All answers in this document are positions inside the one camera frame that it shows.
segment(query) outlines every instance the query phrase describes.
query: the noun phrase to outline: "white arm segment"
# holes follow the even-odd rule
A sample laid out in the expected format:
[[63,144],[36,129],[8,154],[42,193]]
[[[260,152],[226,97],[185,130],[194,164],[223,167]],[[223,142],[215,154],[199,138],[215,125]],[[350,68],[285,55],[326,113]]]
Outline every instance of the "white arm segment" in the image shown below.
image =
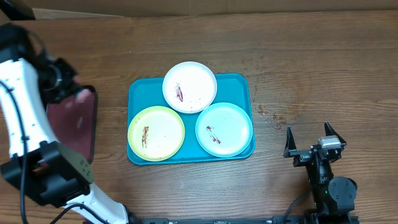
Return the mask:
[[[129,223],[126,208],[121,203],[117,203],[110,199],[95,183],[90,184],[90,193],[88,195],[81,195],[68,201],[64,208],[67,208],[75,203],[83,203],[108,223]],[[75,207],[72,208],[72,210],[84,216],[94,224],[101,224],[101,222],[99,222],[85,209]]]
[[[8,60],[0,63],[0,71],[0,80],[9,88],[14,89],[12,94],[21,112],[25,133],[30,138],[27,142],[28,152],[38,149],[41,141],[58,141],[51,129],[40,99],[36,69],[29,62],[20,58],[16,62]],[[0,101],[7,122],[10,157],[15,153],[22,156],[24,147],[21,141],[17,114],[9,94],[2,86],[0,87]]]

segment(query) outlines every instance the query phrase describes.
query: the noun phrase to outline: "yellow plate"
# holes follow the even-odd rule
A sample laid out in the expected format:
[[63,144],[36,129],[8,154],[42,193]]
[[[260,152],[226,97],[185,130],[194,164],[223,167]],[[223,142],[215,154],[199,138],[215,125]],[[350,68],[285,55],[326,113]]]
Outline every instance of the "yellow plate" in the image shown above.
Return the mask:
[[132,151],[151,162],[172,157],[180,149],[184,137],[181,117],[164,106],[151,106],[139,112],[127,132]]

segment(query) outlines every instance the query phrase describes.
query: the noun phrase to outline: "wooden table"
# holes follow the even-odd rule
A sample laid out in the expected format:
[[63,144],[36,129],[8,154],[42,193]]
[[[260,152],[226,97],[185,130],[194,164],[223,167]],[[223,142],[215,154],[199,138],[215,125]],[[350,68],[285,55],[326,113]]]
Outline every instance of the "wooden table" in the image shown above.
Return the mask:
[[[259,218],[280,215],[308,188],[305,168],[282,157],[286,128],[297,147],[329,121],[348,142],[332,165],[358,184],[361,223],[397,223],[398,12],[311,12],[18,22],[66,58],[99,94],[96,183],[138,217]],[[204,63],[246,77],[256,150],[241,161],[135,166],[126,155],[127,91],[175,64]],[[8,158],[1,120],[0,162]],[[313,207],[312,199],[292,211]],[[28,220],[60,209],[27,199]],[[80,223],[70,212],[60,223]],[[19,191],[0,180],[0,223],[20,223]]]

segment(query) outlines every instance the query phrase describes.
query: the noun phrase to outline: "white robotic arm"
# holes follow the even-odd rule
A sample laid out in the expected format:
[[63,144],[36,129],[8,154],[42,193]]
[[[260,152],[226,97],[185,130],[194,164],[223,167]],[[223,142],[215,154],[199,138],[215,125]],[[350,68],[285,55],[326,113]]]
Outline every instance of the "white robotic arm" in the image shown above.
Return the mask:
[[[54,135],[42,99],[59,102],[79,88],[72,81],[73,70],[63,60],[44,60],[32,52],[27,34],[25,29],[12,24],[0,27],[0,81],[4,87],[0,89],[0,101],[11,158],[0,167],[3,178],[20,189],[22,169],[27,169],[25,194],[38,204],[72,206],[72,210],[95,224],[135,223],[124,205],[110,199],[94,183],[86,159],[59,143]],[[27,139],[26,157],[20,122]],[[28,167],[21,167],[24,158],[29,161]]]

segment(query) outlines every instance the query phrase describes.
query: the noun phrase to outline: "blue tray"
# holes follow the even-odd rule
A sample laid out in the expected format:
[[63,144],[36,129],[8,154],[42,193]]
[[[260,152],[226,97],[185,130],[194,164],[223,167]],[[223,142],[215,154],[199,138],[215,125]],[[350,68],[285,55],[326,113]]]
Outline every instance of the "blue tray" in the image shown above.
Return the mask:
[[[228,102],[240,106],[253,121],[251,115],[249,88],[246,79],[239,74],[218,74],[217,95],[213,103]],[[164,78],[142,78],[136,80],[129,90],[129,109],[127,116],[127,129],[133,117],[138,112],[150,106],[170,107],[163,97],[162,84]],[[222,161],[227,159],[245,159],[249,157],[255,146],[254,133],[250,145],[239,155],[229,158],[215,157],[207,153],[199,145],[195,134],[195,125],[200,113],[184,114],[177,112],[185,125],[185,139],[178,152],[160,162],[150,162],[138,157],[127,142],[127,156],[130,161],[137,165],[151,164],[179,164],[185,162],[208,162]]]

